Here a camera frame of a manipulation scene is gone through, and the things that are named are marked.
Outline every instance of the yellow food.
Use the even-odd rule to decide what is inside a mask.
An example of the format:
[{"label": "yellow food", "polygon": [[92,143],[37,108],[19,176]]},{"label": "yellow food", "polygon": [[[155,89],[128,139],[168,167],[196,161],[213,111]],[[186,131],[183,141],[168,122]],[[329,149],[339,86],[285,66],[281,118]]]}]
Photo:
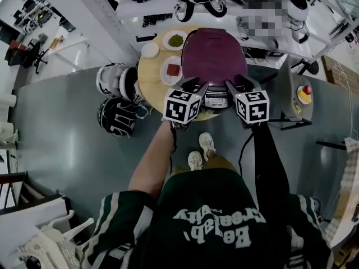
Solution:
[{"label": "yellow food", "polygon": [[311,96],[310,96],[310,95],[307,95],[307,94],[306,94],[305,92],[303,92],[302,90],[300,90],[300,91],[298,92],[298,96],[299,96],[302,100],[306,101],[307,103],[311,103],[311,102],[312,102]]}]

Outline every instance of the green food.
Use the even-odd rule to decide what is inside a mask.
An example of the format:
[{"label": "green food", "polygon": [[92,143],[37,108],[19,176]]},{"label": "green food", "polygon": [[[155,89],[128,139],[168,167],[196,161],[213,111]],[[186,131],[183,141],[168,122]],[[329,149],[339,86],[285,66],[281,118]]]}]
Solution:
[{"label": "green food", "polygon": [[171,38],[169,38],[168,40],[168,45],[170,45],[171,47],[179,47],[183,44],[183,37],[179,36],[179,35],[173,35]]}]

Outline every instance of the red food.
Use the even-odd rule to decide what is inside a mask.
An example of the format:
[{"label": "red food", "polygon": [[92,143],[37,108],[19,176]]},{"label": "red food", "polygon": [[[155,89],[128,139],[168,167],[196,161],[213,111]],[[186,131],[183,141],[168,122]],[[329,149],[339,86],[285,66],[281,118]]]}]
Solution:
[{"label": "red food", "polygon": [[303,92],[306,93],[307,95],[310,95],[312,93],[312,88],[310,86],[305,86],[303,88]]},{"label": "red food", "polygon": [[174,64],[168,64],[167,67],[167,75],[169,76],[178,76],[179,74],[179,70],[180,70],[180,66],[179,65],[174,65]]}]

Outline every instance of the desk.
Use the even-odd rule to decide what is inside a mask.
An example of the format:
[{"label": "desk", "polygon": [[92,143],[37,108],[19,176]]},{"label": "desk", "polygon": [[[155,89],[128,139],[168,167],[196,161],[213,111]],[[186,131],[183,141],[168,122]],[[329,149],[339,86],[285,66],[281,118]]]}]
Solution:
[{"label": "desk", "polygon": [[[190,32],[200,27],[201,26],[185,25],[185,26],[176,27],[174,29],[170,29],[169,31],[181,30],[189,34]],[[170,51],[163,46],[162,39],[167,32],[161,33],[155,39],[152,40],[152,42],[157,43],[159,45],[158,56],[154,59],[147,59],[141,57],[139,63],[140,90],[143,96],[145,97],[145,100],[148,103],[150,103],[150,105],[153,106],[160,113],[163,112],[164,97],[168,89],[170,89],[169,86],[166,86],[161,82],[160,79],[161,66],[168,57],[173,55],[180,57],[182,55],[182,51]],[[201,120],[212,119],[216,116],[217,114],[212,114],[210,111],[201,112],[199,116],[195,119],[195,121],[199,122]]]},{"label": "desk", "polygon": [[88,44],[88,39],[82,34],[80,33],[80,31],[78,29],[74,29],[71,32],[68,32],[64,27],[59,27],[55,38],[58,38],[60,36],[63,36],[63,42],[62,43],[58,43],[57,46],[54,49],[50,49],[48,55],[54,55],[55,57],[57,57],[59,60],[63,61],[64,63],[70,65],[72,68],[76,69],[76,70],[82,70],[81,67],[79,67],[78,65],[74,64],[73,62],[71,62],[69,59],[65,58],[63,55],[61,55],[59,52],[61,50],[65,50],[69,47],[75,46],[75,45],[79,45],[79,44],[86,44],[87,47],[89,46]]}]

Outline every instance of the white bowl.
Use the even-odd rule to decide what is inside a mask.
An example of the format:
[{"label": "white bowl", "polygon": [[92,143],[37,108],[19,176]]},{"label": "white bowl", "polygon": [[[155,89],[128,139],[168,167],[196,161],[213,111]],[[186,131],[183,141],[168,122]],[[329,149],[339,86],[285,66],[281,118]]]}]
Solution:
[{"label": "white bowl", "polygon": [[[179,35],[179,36],[182,36],[183,37],[183,43],[181,46],[179,47],[172,47],[168,44],[168,40],[173,36],[173,35]],[[162,43],[163,43],[163,46],[168,49],[168,50],[171,50],[171,51],[179,51],[179,50],[182,50],[183,49],[183,46],[185,44],[185,41],[186,41],[186,38],[187,38],[188,34],[183,32],[183,31],[179,31],[179,30],[174,30],[174,31],[171,31],[171,32],[168,32],[167,34],[165,34],[165,36],[163,37],[162,39]]]},{"label": "white bowl", "polygon": [[149,42],[142,47],[141,54],[144,58],[154,59],[158,56],[159,47],[156,43]]},{"label": "white bowl", "polygon": [[[169,64],[180,66],[179,68],[180,71],[178,73],[178,76],[167,75],[167,67]],[[161,66],[160,78],[161,78],[161,82],[164,83],[166,86],[174,86],[182,78],[181,57],[179,56],[168,57]]]}]

